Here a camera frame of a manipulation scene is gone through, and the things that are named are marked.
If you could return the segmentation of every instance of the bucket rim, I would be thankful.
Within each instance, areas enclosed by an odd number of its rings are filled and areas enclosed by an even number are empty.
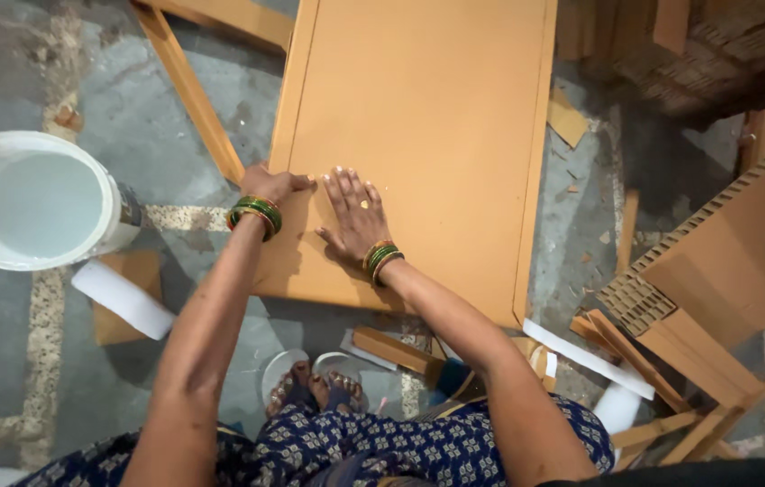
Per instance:
[[[33,262],[28,263],[13,263],[8,262],[7,259],[0,258],[0,269],[4,271],[44,271],[47,269],[53,269],[61,265],[70,264],[84,259],[88,255],[92,254],[92,251],[96,248],[96,245],[102,240],[107,230],[109,229],[111,219],[113,218],[113,210],[115,206],[115,193],[113,192],[113,181],[106,171],[96,159],[93,158],[85,149],[77,146],[69,140],[48,134],[37,132],[33,130],[10,130],[0,132],[0,142],[6,143],[13,138],[25,138],[27,140],[38,138],[43,141],[58,145],[66,150],[63,155],[74,158],[88,168],[92,170],[96,177],[96,182],[99,185],[100,193],[102,195],[102,202],[100,208],[100,216],[96,222],[96,226],[88,235],[85,240],[77,245],[75,248],[63,253],[56,257],[36,257]]]

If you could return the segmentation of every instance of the concrete floor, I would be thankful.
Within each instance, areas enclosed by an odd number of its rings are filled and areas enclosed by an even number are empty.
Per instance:
[[[294,16],[297,0],[268,4]],[[238,156],[264,159],[283,60],[173,20]],[[546,133],[530,297],[536,322],[590,348],[568,324],[578,307],[597,305],[592,291],[613,276],[623,188],[641,190],[637,256],[731,181],[741,122],[721,120],[697,133],[636,106],[610,106],[567,63],[554,66],[554,83],[592,123],[574,150],[553,130]],[[160,252],[164,303],[179,311],[225,243],[225,227],[210,216],[217,210],[206,207],[232,205],[238,192],[211,161],[126,2],[0,1],[0,131],[50,131],[47,122],[62,103],[85,117],[76,142],[147,205],[152,224],[133,247]],[[567,191],[571,184],[578,193]],[[609,244],[600,241],[606,231]],[[582,262],[585,252],[589,262]],[[163,344],[96,346],[90,301],[67,285],[72,271],[0,271],[2,466],[37,468],[135,429],[144,418]],[[414,319],[253,297],[221,419],[241,421],[255,435],[264,420],[258,385],[267,361],[294,347],[311,356],[335,350],[344,330],[361,323],[398,335],[406,330],[419,342],[424,333]],[[765,335],[735,353],[765,379]],[[384,414],[403,418],[423,404],[421,386],[409,374],[368,365],[362,379],[372,407],[388,398]],[[594,404],[605,386],[561,360],[558,393]],[[642,405],[641,418],[654,414]],[[765,406],[729,439],[765,455]]]

